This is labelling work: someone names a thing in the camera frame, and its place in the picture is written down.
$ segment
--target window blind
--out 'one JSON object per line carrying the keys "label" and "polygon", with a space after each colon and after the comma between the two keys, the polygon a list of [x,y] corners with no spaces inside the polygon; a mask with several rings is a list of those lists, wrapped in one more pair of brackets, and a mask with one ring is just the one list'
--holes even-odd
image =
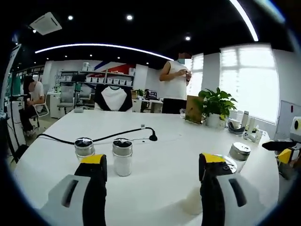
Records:
{"label": "window blind", "polygon": [[191,71],[191,80],[186,93],[189,96],[198,96],[202,88],[204,55],[198,54],[185,60],[185,66]]}
{"label": "window blind", "polygon": [[279,84],[270,45],[246,45],[221,49],[220,89],[251,116],[276,123]]}

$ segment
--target potted plant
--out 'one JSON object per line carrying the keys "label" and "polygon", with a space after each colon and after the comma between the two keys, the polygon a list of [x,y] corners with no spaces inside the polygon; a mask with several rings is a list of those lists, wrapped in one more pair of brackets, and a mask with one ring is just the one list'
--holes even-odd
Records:
{"label": "potted plant", "polygon": [[137,90],[135,90],[135,92],[137,93],[138,96],[143,97],[143,95],[144,95],[144,91],[142,89],[137,89]]}
{"label": "potted plant", "polygon": [[221,91],[220,88],[216,92],[206,89],[200,91],[198,96],[203,98],[202,102],[198,103],[199,109],[202,112],[206,125],[212,128],[218,128],[220,121],[229,117],[230,110],[236,110],[233,102],[236,102],[230,93]]}

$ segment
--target ceiling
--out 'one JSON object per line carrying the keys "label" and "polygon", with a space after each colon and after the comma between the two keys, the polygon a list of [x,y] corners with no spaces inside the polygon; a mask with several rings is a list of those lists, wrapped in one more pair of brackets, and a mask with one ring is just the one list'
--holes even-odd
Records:
{"label": "ceiling", "polygon": [[[284,29],[272,21],[261,8],[249,0],[239,0],[250,17],[259,42],[271,43],[273,48],[292,51]],[[29,24],[41,15],[52,12],[63,29],[40,35]],[[181,51],[198,53],[218,52],[221,47],[252,43],[252,36],[240,14],[228,0],[191,3],[176,2],[164,5],[142,2],[139,5],[82,1],[60,1],[56,4],[33,4],[26,12],[15,10],[18,23],[14,38],[30,50],[20,59],[19,69],[44,64],[49,60],[92,59],[143,64],[161,68],[166,59],[126,49],[109,47],[69,47],[34,54],[34,51],[73,43],[106,43],[139,48],[173,59]],[[126,15],[133,15],[132,21]],[[191,36],[190,41],[184,37]]]}

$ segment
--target air conditioner vent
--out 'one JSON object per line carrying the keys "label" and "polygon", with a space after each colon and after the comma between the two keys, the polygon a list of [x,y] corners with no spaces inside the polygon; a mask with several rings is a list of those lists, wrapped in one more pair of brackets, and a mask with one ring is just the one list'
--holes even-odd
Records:
{"label": "air conditioner vent", "polygon": [[39,32],[41,35],[49,34],[51,32],[61,30],[62,28],[51,12],[48,12],[36,19],[30,24],[30,27]]}

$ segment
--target white tank top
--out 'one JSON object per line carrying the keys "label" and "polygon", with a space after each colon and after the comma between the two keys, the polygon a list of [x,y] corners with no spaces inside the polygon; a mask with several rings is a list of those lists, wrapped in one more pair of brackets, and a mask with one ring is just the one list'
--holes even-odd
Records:
{"label": "white tank top", "polygon": [[[178,61],[168,61],[170,63],[169,74],[178,72],[179,70],[185,69],[188,71],[188,68],[180,64]],[[179,76],[171,81],[164,81],[164,98],[180,99],[186,100],[186,76]]]}

